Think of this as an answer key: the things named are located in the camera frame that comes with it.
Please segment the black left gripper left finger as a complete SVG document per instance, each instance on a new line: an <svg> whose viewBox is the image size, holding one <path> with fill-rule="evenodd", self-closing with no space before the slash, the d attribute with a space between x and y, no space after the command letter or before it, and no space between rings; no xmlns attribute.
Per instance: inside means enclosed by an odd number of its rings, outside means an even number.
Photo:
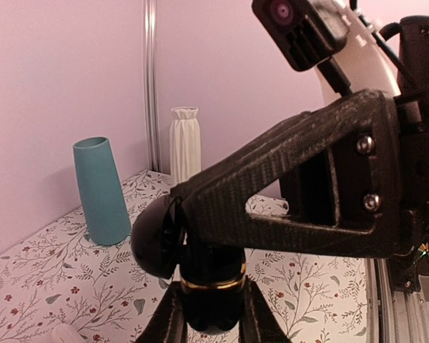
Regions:
<svg viewBox="0 0 429 343"><path fill-rule="evenodd" d="M182 343L186 342L186 320L180 299L181 285L172 282L137 343Z"/></svg>

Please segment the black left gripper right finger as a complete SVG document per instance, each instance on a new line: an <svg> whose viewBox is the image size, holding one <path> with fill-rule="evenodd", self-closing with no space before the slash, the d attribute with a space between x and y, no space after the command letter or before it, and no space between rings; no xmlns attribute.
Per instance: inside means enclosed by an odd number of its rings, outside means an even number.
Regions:
<svg viewBox="0 0 429 343"><path fill-rule="evenodd" d="M291 342L275 319L257 283L248 277L243 288L244 309L240 317L239 342Z"/></svg>

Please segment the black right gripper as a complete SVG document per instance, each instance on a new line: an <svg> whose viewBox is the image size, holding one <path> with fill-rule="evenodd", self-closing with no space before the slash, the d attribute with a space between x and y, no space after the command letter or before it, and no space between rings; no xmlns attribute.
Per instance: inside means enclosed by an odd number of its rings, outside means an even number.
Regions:
<svg viewBox="0 0 429 343"><path fill-rule="evenodd" d="M409 255L429 237L429 87L292 116L171 195L208 244Z"/></svg>

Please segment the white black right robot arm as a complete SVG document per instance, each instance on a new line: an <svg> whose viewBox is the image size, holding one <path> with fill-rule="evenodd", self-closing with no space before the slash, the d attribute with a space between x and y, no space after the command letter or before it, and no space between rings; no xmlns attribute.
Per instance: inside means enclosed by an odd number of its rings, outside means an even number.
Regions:
<svg viewBox="0 0 429 343"><path fill-rule="evenodd" d="M208 249L385 259L392 286L429 275L429 16L376 30L355 1L254 1L296 71L332 102L281 121L171 191L166 233L186 232L190 274Z"/></svg>

